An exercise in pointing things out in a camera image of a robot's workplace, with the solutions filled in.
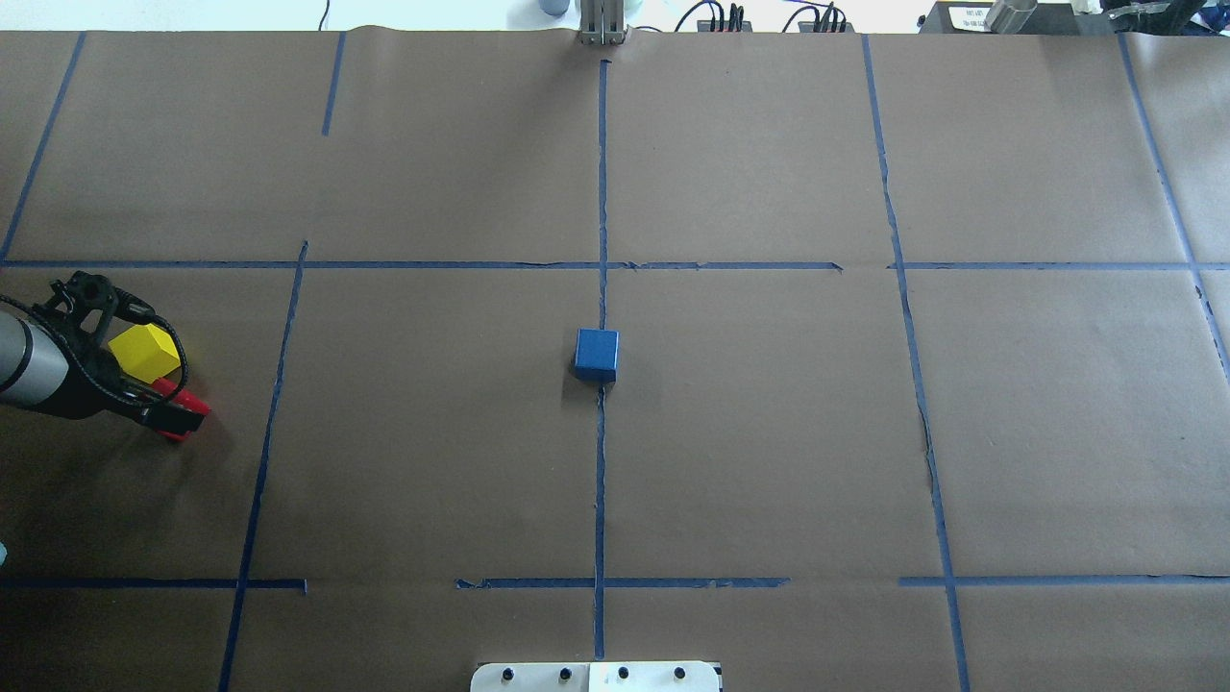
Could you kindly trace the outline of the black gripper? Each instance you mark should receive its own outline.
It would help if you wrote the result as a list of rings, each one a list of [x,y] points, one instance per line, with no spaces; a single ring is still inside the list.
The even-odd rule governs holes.
[[[118,318],[138,327],[167,328],[161,315],[132,293],[114,286],[100,273],[75,272],[66,281],[52,281],[52,297],[37,306],[37,324],[49,333],[58,354],[66,360],[62,385],[39,413],[82,420],[102,411],[140,422],[162,436],[189,436],[200,429],[210,407],[176,406],[123,371],[105,349],[106,329]]]

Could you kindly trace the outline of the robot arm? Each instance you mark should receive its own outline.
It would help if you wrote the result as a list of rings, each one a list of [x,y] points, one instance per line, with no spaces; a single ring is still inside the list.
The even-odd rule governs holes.
[[[4,295],[2,404],[58,419],[102,411],[172,441],[198,431],[210,406],[187,388],[180,334],[150,304],[109,277],[77,270],[50,281],[50,297]]]

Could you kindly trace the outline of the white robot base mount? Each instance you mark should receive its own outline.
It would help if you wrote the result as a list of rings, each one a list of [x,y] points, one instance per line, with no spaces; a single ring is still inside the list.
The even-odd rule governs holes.
[[[482,664],[470,691],[722,691],[717,664],[701,660]]]

